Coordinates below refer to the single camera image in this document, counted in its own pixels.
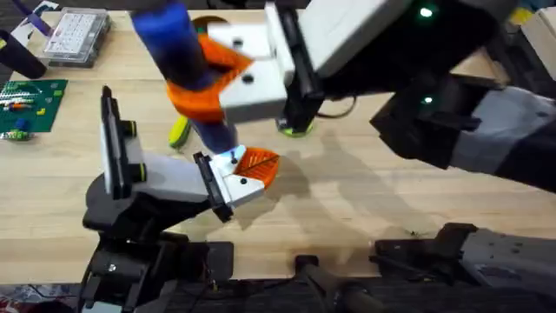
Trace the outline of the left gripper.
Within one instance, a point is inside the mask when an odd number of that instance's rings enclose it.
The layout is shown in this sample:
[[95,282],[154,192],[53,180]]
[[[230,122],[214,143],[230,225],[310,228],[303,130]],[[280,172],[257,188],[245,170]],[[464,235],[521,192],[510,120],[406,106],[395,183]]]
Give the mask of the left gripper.
[[[102,173],[89,185],[83,227],[124,242],[153,242],[162,233],[211,210],[221,222],[261,196],[272,183],[279,155],[239,145],[217,155],[198,152],[192,162],[144,152],[137,141],[115,149],[102,143]],[[220,172],[221,190],[214,171]]]

